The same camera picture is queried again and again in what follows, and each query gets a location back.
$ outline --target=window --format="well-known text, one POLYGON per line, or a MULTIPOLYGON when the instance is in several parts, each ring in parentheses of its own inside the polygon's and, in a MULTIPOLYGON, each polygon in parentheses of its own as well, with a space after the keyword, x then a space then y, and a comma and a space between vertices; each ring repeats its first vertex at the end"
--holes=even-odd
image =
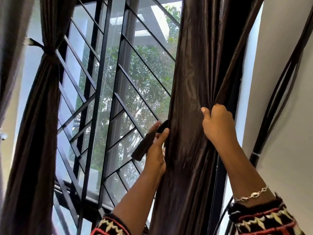
POLYGON ((142 172, 145 158, 131 154, 157 119, 167 119, 181 8, 182 0, 78 0, 58 53, 58 231, 84 234, 84 221, 95 223, 98 208, 112 210, 142 172))

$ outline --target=curtain tie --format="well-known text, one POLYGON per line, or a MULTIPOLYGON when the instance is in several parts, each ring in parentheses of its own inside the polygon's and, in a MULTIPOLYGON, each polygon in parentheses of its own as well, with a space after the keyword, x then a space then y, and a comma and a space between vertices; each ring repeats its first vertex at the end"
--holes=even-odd
POLYGON ((37 47, 41 47, 42 50, 44 51, 44 54, 47 55, 47 60, 51 65, 57 65, 60 63, 59 58, 57 57, 57 55, 55 54, 55 47, 53 46, 43 46, 41 43, 37 42, 36 40, 32 39, 32 38, 27 38, 27 40, 25 40, 25 44, 28 46, 37 46, 37 47))

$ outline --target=hand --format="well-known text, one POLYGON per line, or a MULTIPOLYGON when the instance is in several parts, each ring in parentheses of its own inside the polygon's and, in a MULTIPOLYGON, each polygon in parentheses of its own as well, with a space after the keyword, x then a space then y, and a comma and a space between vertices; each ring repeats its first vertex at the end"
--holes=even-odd
POLYGON ((225 154, 227 150, 240 147, 233 115, 227 111, 225 106, 214 105, 211 114, 209 109, 205 107, 202 107, 201 111, 204 115, 202 122, 204 133, 219 154, 225 154))
MULTIPOLYGON (((150 131, 156 130, 161 123, 156 122, 150 131)), ((158 178, 161 178, 166 171, 166 163, 164 160, 164 153, 162 145, 168 137, 170 130, 166 128, 162 134, 157 133, 154 139, 153 145, 149 148, 146 155, 146 164, 144 168, 145 173, 155 174, 158 178)))

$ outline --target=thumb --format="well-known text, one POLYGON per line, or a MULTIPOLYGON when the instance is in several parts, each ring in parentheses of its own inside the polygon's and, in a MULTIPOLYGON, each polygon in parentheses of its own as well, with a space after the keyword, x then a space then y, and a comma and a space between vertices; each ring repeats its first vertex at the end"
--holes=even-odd
POLYGON ((210 110, 208 108, 202 107, 201 111, 205 119, 211 119, 210 110))
POLYGON ((167 139, 168 135, 170 133, 170 130, 168 128, 166 128, 163 133, 159 136, 159 138, 157 139, 157 141, 155 142, 155 144, 158 147, 162 147, 163 143, 165 142, 165 140, 167 139))

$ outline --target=person's right hand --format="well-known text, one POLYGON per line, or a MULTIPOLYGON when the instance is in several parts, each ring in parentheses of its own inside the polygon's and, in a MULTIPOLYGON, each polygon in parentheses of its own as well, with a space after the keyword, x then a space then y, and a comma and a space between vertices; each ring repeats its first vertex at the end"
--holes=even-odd
POLYGON ((205 107, 202 107, 201 111, 204 116, 202 122, 204 133, 219 154, 224 154, 226 150, 233 150, 239 146, 233 115, 225 106, 214 105, 211 114, 205 107))

